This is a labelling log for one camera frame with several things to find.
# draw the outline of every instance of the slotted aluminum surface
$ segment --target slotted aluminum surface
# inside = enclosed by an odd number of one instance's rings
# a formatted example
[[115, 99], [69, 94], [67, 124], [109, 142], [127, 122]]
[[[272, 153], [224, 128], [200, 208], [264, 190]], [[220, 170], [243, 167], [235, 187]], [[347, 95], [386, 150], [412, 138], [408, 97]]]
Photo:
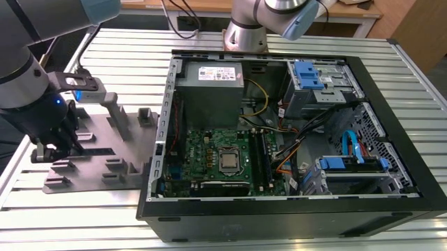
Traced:
[[[442, 188], [447, 191], [446, 101], [412, 62], [384, 40], [268, 37], [269, 51], [359, 56], [400, 119]], [[83, 64], [128, 112], [147, 106], [160, 112], [172, 49], [220, 50], [221, 34], [180, 40], [169, 31], [103, 29]], [[105, 111], [85, 106], [89, 113]], [[32, 165], [25, 138], [0, 179], [0, 250], [444, 250], [447, 215], [407, 223], [370, 238], [228, 243], [163, 243], [135, 219], [137, 190], [45, 195], [48, 164]]]

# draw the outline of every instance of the sticker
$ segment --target sticker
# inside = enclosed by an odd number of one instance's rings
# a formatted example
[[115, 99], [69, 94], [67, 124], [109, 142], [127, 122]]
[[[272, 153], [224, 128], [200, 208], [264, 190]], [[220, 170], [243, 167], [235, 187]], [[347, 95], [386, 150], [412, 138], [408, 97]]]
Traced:
[[293, 180], [293, 178], [291, 178], [288, 184], [291, 184], [292, 188], [293, 188], [295, 190], [297, 190], [297, 188], [299, 188], [299, 184], [297, 184], [297, 182]]
[[199, 80], [235, 81], [236, 68], [233, 67], [201, 67], [199, 68]]
[[161, 9], [161, 6], [157, 6], [157, 5], [147, 5], [145, 8], [147, 8], [147, 9]]
[[374, 15], [374, 14], [363, 14], [363, 17], [374, 17], [374, 18], [380, 18], [380, 15]]
[[306, 170], [308, 168], [308, 164], [306, 162], [301, 163], [299, 170]]
[[283, 169], [283, 170], [291, 170], [291, 162], [289, 162], [289, 161], [287, 161], [287, 162], [283, 164], [281, 169]]
[[277, 110], [277, 115], [279, 115], [279, 117], [283, 118], [283, 117], [284, 117], [284, 114], [285, 114], [285, 110], [280, 108], [280, 109]]
[[330, 77], [320, 77], [322, 82], [332, 82]]

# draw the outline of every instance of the green circuit board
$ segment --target green circuit board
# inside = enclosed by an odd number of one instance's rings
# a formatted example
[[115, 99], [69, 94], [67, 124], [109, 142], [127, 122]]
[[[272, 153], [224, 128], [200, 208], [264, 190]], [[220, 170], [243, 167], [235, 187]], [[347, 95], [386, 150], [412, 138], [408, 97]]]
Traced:
[[[185, 158], [181, 168], [176, 167], [177, 181], [171, 182], [176, 197], [188, 197], [188, 181], [243, 181], [249, 183], [251, 196], [279, 196], [284, 194], [284, 181], [275, 180], [272, 187], [259, 189], [253, 185], [252, 154], [249, 152], [249, 132], [237, 130], [192, 130], [187, 134]], [[268, 152], [277, 150], [273, 132], [264, 132]], [[237, 172], [225, 173], [219, 169], [221, 153], [237, 154]]]

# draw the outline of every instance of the floor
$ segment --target floor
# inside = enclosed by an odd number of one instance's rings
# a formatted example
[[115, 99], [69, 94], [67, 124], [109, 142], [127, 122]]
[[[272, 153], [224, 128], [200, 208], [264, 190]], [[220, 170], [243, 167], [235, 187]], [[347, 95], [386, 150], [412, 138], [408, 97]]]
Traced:
[[[221, 29], [225, 29], [228, 20], [223, 18], [208, 18], [201, 19], [201, 22], [204, 31], [219, 32]], [[181, 30], [195, 30], [196, 24], [187, 17], [181, 17], [179, 19], [179, 27]], [[167, 30], [168, 24], [163, 16], [121, 15], [105, 22], [104, 28]], [[47, 72], [64, 70], [84, 34], [85, 30], [80, 30], [63, 36], [56, 45], [48, 66], [45, 67]], [[44, 42], [31, 47], [36, 58], [40, 58], [40, 55], [45, 52], [48, 44], [49, 42]], [[447, 57], [427, 74], [427, 77], [442, 95], [447, 98]], [[23, 134], [0, 118], [0, 173], [9, 162], [11, 155], [21, 139]]]

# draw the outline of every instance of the power supply label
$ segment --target power supply label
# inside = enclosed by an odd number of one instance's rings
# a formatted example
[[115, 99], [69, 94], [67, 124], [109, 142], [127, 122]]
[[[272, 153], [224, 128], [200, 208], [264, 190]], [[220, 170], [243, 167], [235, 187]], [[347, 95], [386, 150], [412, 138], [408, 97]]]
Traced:
[[199, 68], [199, 80], [235, 81], [236, 68], [233, 67], [201, 67]]

